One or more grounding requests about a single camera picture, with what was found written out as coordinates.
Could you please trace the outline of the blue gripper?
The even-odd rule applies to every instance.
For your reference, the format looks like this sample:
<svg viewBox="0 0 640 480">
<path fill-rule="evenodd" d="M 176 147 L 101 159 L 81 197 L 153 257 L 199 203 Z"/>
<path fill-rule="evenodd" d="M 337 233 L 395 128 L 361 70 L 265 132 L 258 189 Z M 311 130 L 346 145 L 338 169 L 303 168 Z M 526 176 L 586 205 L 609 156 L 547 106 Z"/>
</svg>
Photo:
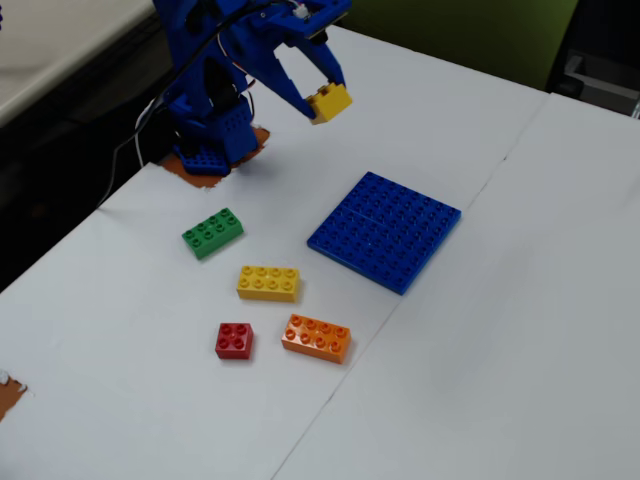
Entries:
<svg viewBox="0 0 640 480">
<path fill-rule="evenodd" d="M 250 1 L 249 6 L 261 10 L 249 16 L 251 33 L 234 34 L 237 61 L 264 86 L 314 120 L 315 112 L 289 78 L 275 50 L 281 44 L 299 47 L 329 83 L 345 85 L 341 66 L 326 44 L 326 30 L 348 13 L 352 2 Z"/>
</svg>

